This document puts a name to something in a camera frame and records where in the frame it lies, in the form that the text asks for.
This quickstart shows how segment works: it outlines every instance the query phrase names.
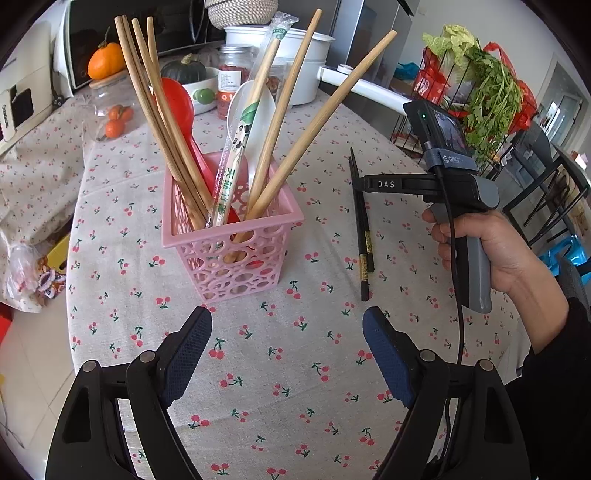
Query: human hand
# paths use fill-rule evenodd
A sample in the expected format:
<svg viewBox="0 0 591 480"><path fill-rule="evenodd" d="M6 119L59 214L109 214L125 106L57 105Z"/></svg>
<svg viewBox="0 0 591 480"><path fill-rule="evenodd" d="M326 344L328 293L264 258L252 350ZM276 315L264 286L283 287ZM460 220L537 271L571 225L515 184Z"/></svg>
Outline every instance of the human hand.
<svg viewBox="0 0 591 480"><path fill-rule="evenodd" d="M423 212L423 220L435 222L430 209ZM491 287L497 291L510 294L515 282L521 281L533 266L541 263L519 233L495 210L459 216L454 227L457 238L466 235L480 238L491 261ZM446 270L451 268L452 260L452 248L447 243L449 235L449 223L436 223L431 230L431 236L439 242L439 255Z"/></svg>

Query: red spoon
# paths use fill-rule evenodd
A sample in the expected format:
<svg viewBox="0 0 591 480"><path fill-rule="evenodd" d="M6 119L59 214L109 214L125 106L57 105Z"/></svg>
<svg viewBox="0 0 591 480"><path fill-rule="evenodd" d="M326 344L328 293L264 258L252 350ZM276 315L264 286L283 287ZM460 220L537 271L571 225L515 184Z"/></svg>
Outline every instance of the red spoon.
<svg viewBox="0 0 591 480"><path fill-rule="evenodd" d="M207 166L207 162L205 161L201 150L199 150L199 146L193 139L193 118L195 115L191 96L179 82L166 77L162 78L162 88L164 89L164 94L166 95L173 116L178 123L178 127L181 129L183 138L191 151L193 160L201 171L205 185L207 185L209 192L213 195L216 186L216 177ZM234 209L231 209L228 223L236 223L239 221L240 219L238 218L238 215Z"/></svg>

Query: black sleeve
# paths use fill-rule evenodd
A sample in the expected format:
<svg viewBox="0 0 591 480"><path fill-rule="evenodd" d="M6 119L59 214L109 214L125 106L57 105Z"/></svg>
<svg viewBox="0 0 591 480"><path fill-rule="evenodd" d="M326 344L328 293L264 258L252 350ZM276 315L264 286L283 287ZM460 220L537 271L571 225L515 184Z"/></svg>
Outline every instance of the black sleeve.
<svg viewBox="0 0 591 480"><path fill-rule="evenodd" d="M578 300L569 306L563 330L506 386L540 480L583 478L591 459L591 323Z"/></svg>

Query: microwave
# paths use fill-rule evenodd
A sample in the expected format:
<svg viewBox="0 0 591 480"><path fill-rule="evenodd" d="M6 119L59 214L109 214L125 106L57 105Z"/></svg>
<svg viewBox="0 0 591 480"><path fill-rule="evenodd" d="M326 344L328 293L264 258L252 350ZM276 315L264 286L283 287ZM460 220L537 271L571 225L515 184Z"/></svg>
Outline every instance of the microwave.
<svg viewBox="0 0 591 480"><path fill-rule="evenodd" d="M225 38L225 32L210 23L204 0L72 0L64 9L54 48L62 95L71 96L90 82L86 67L105 35L107 42L119 43L114 22L118 15L138 18L141 25L153 17L159 55L197 50Z"/></svg>

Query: jar label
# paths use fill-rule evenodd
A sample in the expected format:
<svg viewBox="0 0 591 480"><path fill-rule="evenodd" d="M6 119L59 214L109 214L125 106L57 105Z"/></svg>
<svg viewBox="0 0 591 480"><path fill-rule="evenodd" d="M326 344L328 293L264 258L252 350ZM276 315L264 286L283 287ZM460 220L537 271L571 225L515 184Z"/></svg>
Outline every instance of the jar label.
<svg viewBox="0 0 591 480"><path fill-rule="evenodd" d="M241 70L220 70L217 75L217 89L220 92L236 92L241 85Z"/></svg>

